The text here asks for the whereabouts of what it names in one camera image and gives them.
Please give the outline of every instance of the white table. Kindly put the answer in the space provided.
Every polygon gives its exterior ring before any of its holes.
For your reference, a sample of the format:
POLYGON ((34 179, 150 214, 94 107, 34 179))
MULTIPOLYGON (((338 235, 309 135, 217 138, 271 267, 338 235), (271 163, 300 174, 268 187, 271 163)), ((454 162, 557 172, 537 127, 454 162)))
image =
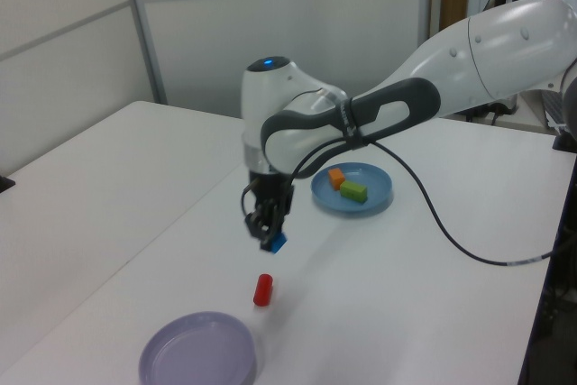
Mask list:
POLYGON ((242 161, 240 120, 134 103, 0 194, 0 373, 242 161))
MULTIPOLYGON (((227 141, 241 147, 238 134, 227 141)), ((553 151, 552 142, 442 119, 383 141, 420 175, 453 236, 495 260, 553 245, 575 157, 553 151)), ((314 205, 310 179, 300 180, 288 243, 270 255, 243 227, 241 164, 0 384, 136 385, 149 338, 203 310, 236 316, 252 330, 257 384, 516 383, 548 261, 511 269, 472 261, 444 239, 417 186, 391 158, 362 149, 336 160, 385 169, 392 205, 370 218, 343 219, 314 205), (273 300, 256 309, 252 294, 263 272, 275 279, 273 300)))

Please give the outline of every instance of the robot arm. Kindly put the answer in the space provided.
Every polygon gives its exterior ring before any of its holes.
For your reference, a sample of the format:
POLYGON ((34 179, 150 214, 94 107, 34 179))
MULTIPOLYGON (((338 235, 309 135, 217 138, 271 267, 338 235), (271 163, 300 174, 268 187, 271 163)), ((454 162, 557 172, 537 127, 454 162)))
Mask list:
POLYGON ((563 93, 565 121, 577 133, 577 15, 563 0, 523 0, 462 20, 426 41, 389 78, 349 98, 285 58, 258 60, 243 76, 245 161, 257 197, 261 248, 270 250, 289 211, 299 171, 314 174, 338 153, 428 119, 489 104, 519 91, 563 93))

